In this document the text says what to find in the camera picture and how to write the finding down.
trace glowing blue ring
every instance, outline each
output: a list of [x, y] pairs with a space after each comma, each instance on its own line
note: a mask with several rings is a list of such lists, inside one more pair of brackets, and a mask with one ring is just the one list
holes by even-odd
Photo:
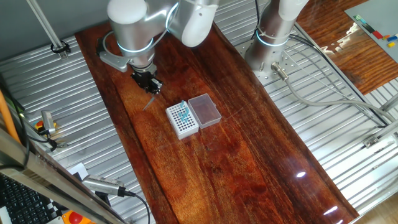
[[279, 46], [285, 45], [286, 42], [288, 41], [288, 40], [286, 40], [284, 43], [281, 43], [281, 44], [269, 44], [269, 43], [263, 41], [263, 40], [260, 38], [260, 36], [259, 36], [259, 31], [258, 31], [258, 30], [256, 31], [256, 34], [257, 34], [257, 38], [260, 40], [261, 43], [263, 43], [264, 45], [270, 46], [270, 47], [279, 47]]
[[172, 16], [174, 10], [177, 8], [178, 4], [179, 4], [179, 2], [175, 3], [175, 5], [170, 9], [169, 13], [167, 14], [167, 17], [166, 17], [166, 25], [165, 25], [166, 29], [169, 28], [169, 20], [170, 20], [170, 17]]
[[152, 38], [152, 39], [150, 40], [149, 44], [148, 44], [146, 47], [144, 47], [143, 49], [140, 49], [140, 50], [128, 50], [128, 49], [125, 49], [124, 47], [120, 46], [119, 42], [118, 42], [118, 45], [119, 45], [120, 49], [124, 50], [125, 52], [129, 52], [129, 53], [139, 53], [139, 52], [143, 52], [143, 51], [145, 51], [146, 49], [148, 49], [148, 48], [152, 45], [153, 42], [154, 42], [154, 39]]

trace keyboard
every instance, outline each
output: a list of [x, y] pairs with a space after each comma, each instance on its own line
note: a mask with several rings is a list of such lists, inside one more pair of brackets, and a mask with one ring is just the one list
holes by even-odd
[[61, 215], [49, 198], [5, 175], [0, 175], [0, 201], [12, 224], [46, 224]]

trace gray wall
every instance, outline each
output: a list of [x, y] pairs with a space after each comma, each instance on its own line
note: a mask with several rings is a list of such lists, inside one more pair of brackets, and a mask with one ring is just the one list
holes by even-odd
[[[37, 0], [61, 39], [105, 22], [108, 1]], [[0, 0], [0, 61], [50, 44], [26, 0]]]

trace wooden table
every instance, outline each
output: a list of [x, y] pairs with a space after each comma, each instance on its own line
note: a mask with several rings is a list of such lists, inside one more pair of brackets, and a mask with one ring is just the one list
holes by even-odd
[[[132, 70], [121, 73], [95, 54], [110, 29], [76, 38], [157, 223], [335, 224], [358, 216], [216, 27], [194, 49], [171, 35], [160, 41], [164, 86], [145, 111], [150, 95]], [[204, 93], [223, 118], [178, 140], [165, 109]]]
[[398, 64], [345, 12], [366, 0], [310, 0], [297, 22], [365, 95], [398, 77]]

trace red button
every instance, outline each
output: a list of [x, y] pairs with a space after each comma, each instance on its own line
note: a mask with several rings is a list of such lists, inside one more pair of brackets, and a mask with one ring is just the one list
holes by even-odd
[[76, 212], [72, 212], [69, 215], [69, 222], [71, 224], [79, 224], [83, 220], [83, 216], [80, 214], [77, 214]]

